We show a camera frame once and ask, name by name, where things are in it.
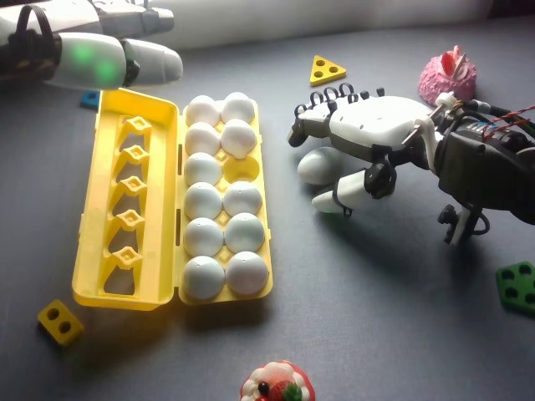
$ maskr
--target green light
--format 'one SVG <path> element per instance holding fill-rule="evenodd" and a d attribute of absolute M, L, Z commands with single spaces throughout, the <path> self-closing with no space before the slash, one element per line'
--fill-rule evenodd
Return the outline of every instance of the green light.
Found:
<path fill-rule="evenodd" d="M 85 44 L 79 44 L 73 49 L 74 60 L 81 65 L 89 63 L 93 58 L 93 55 L 93 49 Z"/>
<path fill-rule="evenodd" d="M 115 77 L 117 76 L 117 68 L 112 62 L 104 60 L 97 64 L 96 74 L 97 79 L 102 84 L 113 83 L 113 81 L 115 81 Z"/>

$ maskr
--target white backdrop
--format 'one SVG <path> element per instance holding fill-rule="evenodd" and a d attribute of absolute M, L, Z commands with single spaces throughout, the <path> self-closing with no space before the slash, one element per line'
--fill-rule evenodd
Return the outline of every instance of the white backdrop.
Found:
<path fill-rule="evenodd" d="M 151 40 L 170 48 L 199 48 L 474 21 L 487 17 L 492 0 L 151 0 L 150 5 L 175 14 L 175 28 Z"/>

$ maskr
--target robotic hand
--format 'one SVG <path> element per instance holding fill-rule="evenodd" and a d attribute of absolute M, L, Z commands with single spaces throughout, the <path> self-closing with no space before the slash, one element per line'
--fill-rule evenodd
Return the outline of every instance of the robotic hand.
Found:
<path fill-rule="evenodd" d="M 351 216 L 366 198 L 391 195 L 395 167 L 410 162 L 433 172 L 439 188 L 462 206 L 457 214 L 448 205 L 439 216 L 440 223 L 450 225 L 447 243 L 488 232 L 483 208 L 510 211 L 535 224 L 535 144 L 520 132 L 492 125 L 480 113 L 534 134 L 535 124 L 510 110 L 476 100 L 458 101 L 454 94 L 441 94 L 434 110 L 411 99 L 385 96 L 382 88 L 377 94 L 377 98 L 370 97 L 363 91 L 359 96 L 344 83 L 339 90 L 329 87 L 323 94 L 313 92 L 310 105 L 295 109 L 288 137 L 292 147 L 309 136 L 330 138 L 334 148 L 371 163 L 316 196 L 312 201 L 316 209 Z M 480 218 L 486 228 L 476 231 Z"/>
<path fill-rule="evenodd" d="M 60 3 L 78 13 L 59 8 Z M 35 4 L 0 8 L 0 35 L 13 27 L 13 15 L 19 13 L 14 33 L 0 36 L 0 43 L 5 43 L 0 44 L 0 79 L 32 75 L 68 88 L 117 89 L 166 84 L 182 76 L 182 61 L 176 52 L 124 38 L 173 28 L 170 11 L 116 1 L 69 3 L 53 0 L 40 3 L 46 8 Z M 32 11 L 40 34 L 28 29 Z M 57 32 L 72 29 L 87 32 Z"/>

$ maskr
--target yellow egg carton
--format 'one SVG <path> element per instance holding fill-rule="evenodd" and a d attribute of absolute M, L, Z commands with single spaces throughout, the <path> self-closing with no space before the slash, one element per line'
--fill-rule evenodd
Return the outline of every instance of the yellow egg carton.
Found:
<path fill-rule="evenodd" d="M 218 151 L 215 157 L 223 178 L 216 188 L 224 193 L 230 183 L 248 180 L 262 195 L 257 217 L 264 226 L 265 242 L 256 253 L 269 270 L 265 287 L 243 297 L 225 285 L 205 301 L 194 300 L 182 290 L 181 274 L 190 258 L 181 245 L 189 222 L 182 207 L 187 190 L 182 174 L 187 158 L 183 145 L 186 119 L 171 102 L 119 89 L 103 91 L 100 96 L 73 275 L 78 303 L 148 311 L 168 303 L 175 287 L 188 304 L 259 298 L 271 291 L 271 234 L 256 103 L 254 108 L 251 126 L 257 145 L 243 160 Z M 219 122 L 217 131 L 222 127 Z M 229 220 L 225 211 L 215 219 L 221 228 Z M 225 267 L 232 255 L 224 246 L 215 259 Z"/>

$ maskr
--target gray table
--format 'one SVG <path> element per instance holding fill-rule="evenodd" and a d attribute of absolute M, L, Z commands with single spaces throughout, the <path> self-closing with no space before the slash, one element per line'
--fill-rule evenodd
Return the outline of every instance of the gray table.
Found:
<path fill-rule="evenodd" d="M 535 18 L 519 18 L 182 54 L 184 79 L 151 94 L 182 108 L 239 90 L 259 104 L 275 287 L 261 302 L 187 307 L 175 296 L 153 312 L 74 302 L 94 113 L 77 106 L 77 91 L 4 84 L 0 398 L 236 400 L 257 365 L 286 358 L 308 371 L 320 401 L 532 399 L 535 322 L 502 309 L 494 271 L 535 261 L 533 227 L 488 212 L 491 232 L 451 249 L 436 217 L 452 200 L 410 165 L 390 203 L 347 222 L 318 216 L 296 174 L 318 142 L 294 150 L 286 134 L 315 54 L 345 66 L 358 91 L 417 99 L 425 63 L 459 43 L 481 99 L 533 104 L 534 35 Z M 64 351 L 36 328 L 54 298 L 86 327 Z"/>

